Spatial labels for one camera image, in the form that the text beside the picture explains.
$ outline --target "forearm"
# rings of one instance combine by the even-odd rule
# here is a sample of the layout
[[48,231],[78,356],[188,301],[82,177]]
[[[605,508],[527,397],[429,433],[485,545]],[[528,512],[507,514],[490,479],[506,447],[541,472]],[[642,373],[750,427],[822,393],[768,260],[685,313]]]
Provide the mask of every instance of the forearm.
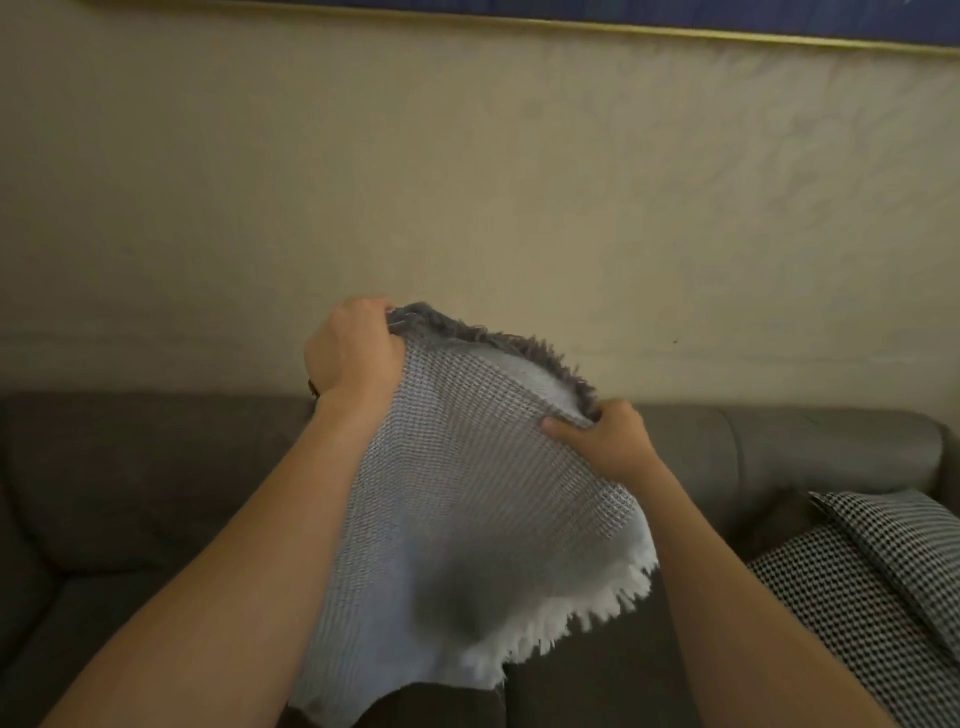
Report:
[[320,612],[349,487],[382,420],[324,398],[217,538],[84,670],[61,726],[273,726]]
[[658,461],[628,483],[650,523],[706,726],[894,728],[856,679],[753,576]]

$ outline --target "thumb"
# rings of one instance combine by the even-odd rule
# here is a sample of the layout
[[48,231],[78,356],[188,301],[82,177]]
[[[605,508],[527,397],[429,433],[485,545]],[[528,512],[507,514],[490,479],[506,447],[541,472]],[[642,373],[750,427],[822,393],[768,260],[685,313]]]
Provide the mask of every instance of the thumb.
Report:
[[567,445],[578,452],[580,451],[580,448],[584,443],[584,437],[586,436],[584,431],[574,427],[570,423],[565,423],[563,420],[558,420],[555,417],[543,418],[543,422],[540,423],[540,429],[542,429],[543,434],[545,434],[551,440],[556,440],[558,443],[563,443],[564,445]]

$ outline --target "gray fringe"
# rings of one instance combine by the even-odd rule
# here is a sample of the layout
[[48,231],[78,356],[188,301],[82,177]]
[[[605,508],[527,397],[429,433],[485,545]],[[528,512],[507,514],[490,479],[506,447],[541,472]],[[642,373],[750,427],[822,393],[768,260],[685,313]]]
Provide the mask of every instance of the gray fringe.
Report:
[[563,355],[556,353],[545,341],[510,333],[491,333],[483,327],[471,327],[462,321],[444,316],[428,303],[411,303],[394,309],[387,314],[387,326],[391,333],[400,335],[417,328],[425,328],[444,338],[485,344],[498,351],[520,356],[553,375],[569,389],[585,417],[594,422],[600,419],[596,406],[596,390],[577,374],[576,369],[570,370],[566,367]]

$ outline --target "hand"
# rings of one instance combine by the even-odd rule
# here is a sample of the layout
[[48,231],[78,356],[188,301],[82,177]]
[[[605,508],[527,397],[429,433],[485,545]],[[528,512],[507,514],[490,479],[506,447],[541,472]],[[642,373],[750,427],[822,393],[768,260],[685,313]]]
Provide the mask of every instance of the hand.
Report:
[[600,477],[628,490],[640,487],[649,467],[660,462],[643,418],[625,400],[603,401],[598,406],[600,422],[593,427],[580,429],[548,417],[543,420],[543,432],[570,446]]
[[330,313],[303,348],[310,381],[319,392],[390,407],[403,380],[406,348],[387,330],[385,299],[347,299]]

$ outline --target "waffle knit fabric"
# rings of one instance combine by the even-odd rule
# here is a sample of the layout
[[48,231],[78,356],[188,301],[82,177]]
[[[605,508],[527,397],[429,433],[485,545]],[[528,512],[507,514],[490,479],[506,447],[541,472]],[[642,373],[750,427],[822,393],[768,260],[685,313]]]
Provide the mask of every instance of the waffle knit fabric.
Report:
[[540,432],[590,426],[592,389],[535,339],[394,311],[403,381],[353,482],[290,705],[348,728],[411,683],[492,689],[571,619],[633,608],[657,567],[646,519]]

